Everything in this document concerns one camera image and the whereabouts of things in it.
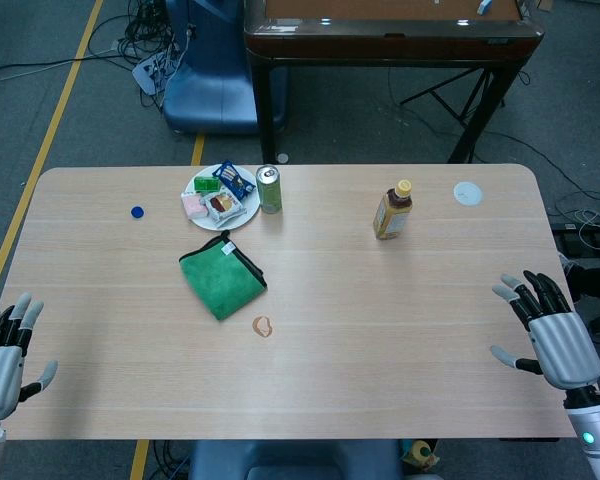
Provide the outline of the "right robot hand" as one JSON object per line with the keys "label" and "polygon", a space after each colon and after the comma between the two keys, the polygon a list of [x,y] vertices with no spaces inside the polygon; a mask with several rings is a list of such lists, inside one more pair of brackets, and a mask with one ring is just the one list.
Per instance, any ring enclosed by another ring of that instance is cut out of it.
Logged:
{"label": "right robot hand", "polygon": [[491,354],[502,364],[542,375],[554,388],[574,390],[596,384],[600,358],[581,317],[571,309],[557,283],[543,273],[523,272],[524,280],[509,274],[492,291],[512,309],[536,354],[523,358],[493,345]]}

